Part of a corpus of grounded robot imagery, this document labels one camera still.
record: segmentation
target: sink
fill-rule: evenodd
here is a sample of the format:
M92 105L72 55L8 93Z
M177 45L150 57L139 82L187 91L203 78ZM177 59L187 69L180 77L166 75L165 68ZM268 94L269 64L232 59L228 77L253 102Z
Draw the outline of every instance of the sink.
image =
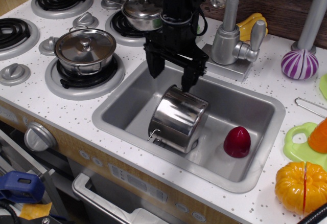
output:
M144 61L95 110L94 125L124 141L149 151L231 192L255 187L285 116L276 99L205 75L190 93L210 103L208 119L197 146L184 154L148 139L148 126L162 95L180 84L183 69L166 61L165 70L150 76ZM228 132L245 127L251 136L248 156L237 159L223 149Z

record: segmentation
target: cooking pot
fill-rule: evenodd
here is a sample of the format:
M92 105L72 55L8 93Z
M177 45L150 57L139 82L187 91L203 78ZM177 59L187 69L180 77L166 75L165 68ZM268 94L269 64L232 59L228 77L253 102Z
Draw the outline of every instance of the cooking pot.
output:
M148 135L189 153L196 145L208 118L209 103L175 85L163 95L151 118Z
M139 31L154 31L162 27L161 0L126 0L121 11L131 26Z
M93 75L112 61L116 40L98 29L79 29L61 36L55 45L55 55L68 73Z

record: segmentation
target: faucet handle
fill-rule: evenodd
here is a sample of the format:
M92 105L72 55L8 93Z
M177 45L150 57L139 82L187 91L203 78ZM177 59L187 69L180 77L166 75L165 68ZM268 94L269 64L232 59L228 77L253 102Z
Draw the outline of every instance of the faucet handle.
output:
M260 45L266 36L266 22L259 19L255 22L251 30L250 47L252 51L259 51Z

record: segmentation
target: green plastic plate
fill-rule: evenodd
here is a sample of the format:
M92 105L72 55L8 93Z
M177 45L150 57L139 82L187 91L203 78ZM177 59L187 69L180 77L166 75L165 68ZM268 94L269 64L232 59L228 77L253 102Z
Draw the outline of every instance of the green plastic plate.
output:
M327 153L319 153L311 149L308 142L294 143L293 137L299 133L304 133L308 138L313 130L317 127L316 123L305 123L300 126L291 128L285 136L285 145L283 153L294 162L310 162L321 165L324 170L327 170Z

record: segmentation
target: dishwasher handle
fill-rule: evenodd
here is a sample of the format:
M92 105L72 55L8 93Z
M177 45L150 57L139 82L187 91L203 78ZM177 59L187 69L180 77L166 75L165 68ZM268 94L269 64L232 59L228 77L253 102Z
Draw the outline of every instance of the dishwasher handle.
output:
M119 223L168 224L145 209L139 208L134 210L132 213L127 213L113 203L89 190L90 187L91 180L86 174L80 173L73 181L73 192L78 198L115 219Z

